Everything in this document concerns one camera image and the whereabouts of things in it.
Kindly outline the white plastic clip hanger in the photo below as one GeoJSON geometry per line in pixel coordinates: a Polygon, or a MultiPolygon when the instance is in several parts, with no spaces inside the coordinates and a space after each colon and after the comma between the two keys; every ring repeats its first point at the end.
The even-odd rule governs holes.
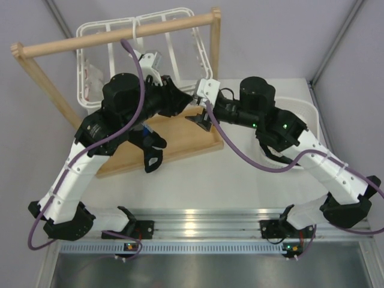
{"type": "MultiPolygon", "coordinates": [[[[76,31],[77,37],[93,35],[126,28],[137,28],[140,25],[160,23],[168,20],[178,20],[193,16],[189,8],[179,7],[158,11],[136,17],[88,22],[80,25],[76,31]]],[[[208,54],[200,36],[199,29],[183,29],[130,40],[133,49],[141,54],[157,50],[162,58],[159,66],[161,75],[170,75],[175,85],[184,92],[193,92],[197,80],[212,77],[212,68],[207,64],[208,54]]],[[[103,72],[104,85],[116,74],[137,74],[137,68],[131,55],[125,51],[120,42],[111,45],[86,47],[77,50],[77,102],[88,112],[92,113],[101,106],[101,101],[88,102],[85,94],[85,61],[103,72]]]]}

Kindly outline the black blue sports sock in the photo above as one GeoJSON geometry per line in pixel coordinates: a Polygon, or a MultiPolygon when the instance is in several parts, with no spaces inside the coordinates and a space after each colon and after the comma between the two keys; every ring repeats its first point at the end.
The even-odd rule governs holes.
{"type": "Polygon", "coordinates": [[[130,130],[128,135],[128,141],[143,151],[145,172],[152,173],[157,170],[163,162],[166,140],[145,123],[130,130]]]}

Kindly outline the white sock with red trim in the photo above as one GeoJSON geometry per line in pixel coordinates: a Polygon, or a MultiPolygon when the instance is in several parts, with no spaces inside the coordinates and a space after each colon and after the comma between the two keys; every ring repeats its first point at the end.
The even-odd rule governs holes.
{"type": "Polygon", "coordinates": [[[104,75],[101,70],[93,66],[87,59],[85,61],[85,94],[88,102],[101,101],[103,99],[102,88],[104,86],[104,75]]]}

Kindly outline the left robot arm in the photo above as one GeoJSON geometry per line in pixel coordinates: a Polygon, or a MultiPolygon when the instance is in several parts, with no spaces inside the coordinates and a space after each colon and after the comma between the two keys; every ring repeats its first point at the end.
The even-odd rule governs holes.
{"type": "Polygon", "coordinates": [[[90,181],[125,142],[140,148],[145,171],[157,169],[166,141],[145,125],[155,116],[180,114],[192,96],[178,89],[169,76],[155,83],[152,76],[120,73],[103,86],[101,108],[88,115],[76,131],[70,154],[49,192],[29,204],[36,220],[55,240],[75,241],[89,232],[105,238],[130,238],[136,219],[125,207],[91,208],[81,198],[90,181]]]}

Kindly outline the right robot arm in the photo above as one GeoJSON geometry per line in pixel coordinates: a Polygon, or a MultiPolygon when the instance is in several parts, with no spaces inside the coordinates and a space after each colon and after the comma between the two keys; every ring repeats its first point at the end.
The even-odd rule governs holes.
{"type": "Polygon", "coordinates": [[[192,121],[205,130],[214,126],[231,150],[253,167],[284,173],[296,164],[324,186],[327,193],[304,204],[292,204],[279,216],[276,228],[284,237],[294,238],[309,226],[329,223],[353,232],[353,226],[368,216],[371,197],[383,194],[377,177],[364,177],[323,146],[307,124],[293,112],[276,107],[275,88],[261,77],[247,77],[239,86],[239,99],[223,96],[220,82],[200,79],[192,103],[204,108],[192,121]],[[291,160],[273,169],[248,158],[220,127],[221,122],[255,130],[256,139],[291,160]]]}

